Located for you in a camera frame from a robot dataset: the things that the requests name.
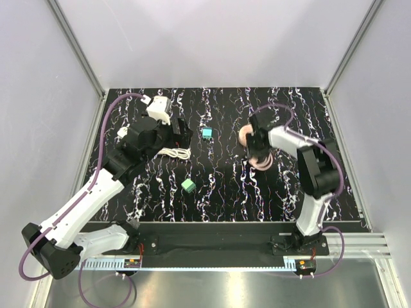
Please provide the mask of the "pink round power socket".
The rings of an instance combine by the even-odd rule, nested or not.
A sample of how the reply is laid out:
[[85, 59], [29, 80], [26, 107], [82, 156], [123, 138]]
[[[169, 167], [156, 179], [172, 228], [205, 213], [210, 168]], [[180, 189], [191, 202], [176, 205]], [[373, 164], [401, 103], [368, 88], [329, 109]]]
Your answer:
[[242, 126], [238, 132], [238, 141], [239, 143], [246, 148], [247, 147], [247, 135], [251, 134], [253, 135], [253, 127], [251, 124], [246, 124], [245, 126]]

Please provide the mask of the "green USB charger cube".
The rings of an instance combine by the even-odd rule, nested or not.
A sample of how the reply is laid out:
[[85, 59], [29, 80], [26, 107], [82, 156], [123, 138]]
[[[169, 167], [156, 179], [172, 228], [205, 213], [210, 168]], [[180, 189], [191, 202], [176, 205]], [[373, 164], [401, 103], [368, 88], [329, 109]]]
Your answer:
[[187, 193], [191, 193], [196, 188], [195, 183], [189, 178], [185, 179], [182, 182], [181, 186], [182, 186], [183, 190], [186, 191]]

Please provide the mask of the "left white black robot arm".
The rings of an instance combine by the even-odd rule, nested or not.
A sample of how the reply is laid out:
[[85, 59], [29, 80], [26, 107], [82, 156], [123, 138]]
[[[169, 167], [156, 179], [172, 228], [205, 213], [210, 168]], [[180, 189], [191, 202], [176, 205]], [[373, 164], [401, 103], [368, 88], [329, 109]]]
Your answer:
[[90, 257], [117, 251], [134, 253], [140, 244], [136, 221], [115, 221], [83, 233], [83, 227], [110, 199], [131, 184], [161, 150], [186, 150], [193, 131], [183, 118], [178, 125], [148, 115], [118, 130], [119, 143], [101, 159], [89, 181], [54, 215], [22, 230], [28, 254], [54, 279], [62, 279]]

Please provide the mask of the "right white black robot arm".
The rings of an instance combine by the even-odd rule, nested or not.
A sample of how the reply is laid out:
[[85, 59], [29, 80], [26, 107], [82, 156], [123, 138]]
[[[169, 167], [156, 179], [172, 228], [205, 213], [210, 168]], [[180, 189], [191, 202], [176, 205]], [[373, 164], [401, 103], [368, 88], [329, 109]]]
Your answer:
[[268, 128], [256, 115], [250, 116], [249, 124], [240, 129], [238, 140], [247, 150], [248, 162], [260, 171], [266, 171], [274, 163], [273, 149], [296, 158], [304, 193], [301, 213], [291, 235], [282, 243], [272, 241], [271, 244], [282, 252], [308, 253], [321, 240], [331, 199], [344, 188], [344, 174], [335, 143], [312, 139], [285, 125]]

